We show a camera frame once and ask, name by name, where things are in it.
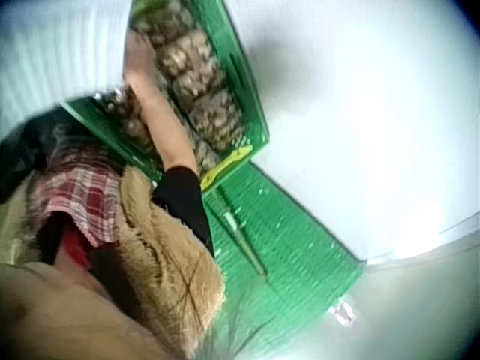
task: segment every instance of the green floor mat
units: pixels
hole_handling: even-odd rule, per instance
[[[205,198],[208,219],[217,261],[226,277],[226,304],[218,324],[226,326],[231,312],[239,312],[238,338],[266,324],[240,357],[258,359],[319,321],[353,285],[362,266],[253,165],[239,169],[221,189],[267,268],[271,286],[235,245],[218,198],[209,194]]]

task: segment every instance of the red plaid cloth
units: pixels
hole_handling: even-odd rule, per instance
[[[92,246],[114,242],[120,173],[119,164],[96,139],[71,136],[62,141],[46,170],[31,180],[29,229],[36,234],[53,212],[65,212]]]

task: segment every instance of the black sleeve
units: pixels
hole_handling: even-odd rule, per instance
[[[183,222],[214,256],[209,221],[203,208],[200,181],[193,171],[174,167],[163,174],[152,194],[153,203]]]

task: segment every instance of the green crate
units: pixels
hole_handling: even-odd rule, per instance
[[[165,1],[168,0],[135,1],[132,18]],[[218,173],[214,182],[204,189],[204,192],[208,193],[228,179],[240,166],[262,149],[269,142],[269,132],[254,77],[223,1],[196,0],[184,1],[184,3],[207,32],[221,67],[226,72],[229,88],[241,107],[243,121],[247,125],[247,139],[242,145],[248,144],[253,147],[252,151],[241,160],[237,160],[229,166],[224,166],[225,163],[219,165],[223,169]],[[148,153],[128,141],[118,126],[105,116],[93,99],[83,98],[65,103],[63,106],[75,119],[82,122],[129,164],[141,169],[151,180],[156,182],[160,180],[161,166],[152,153]],[[228,153],[221,154],[220,157],[226,161],[228,155]]]

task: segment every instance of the woman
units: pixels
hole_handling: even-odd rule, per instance
[[[15,358],[190,358],[221,306],[197,164],[154,60],[128,34],[125,82],[165,171],[156,189],[75,127],[10,198],[2,262],[40,260],[0,269],[2,347]]]

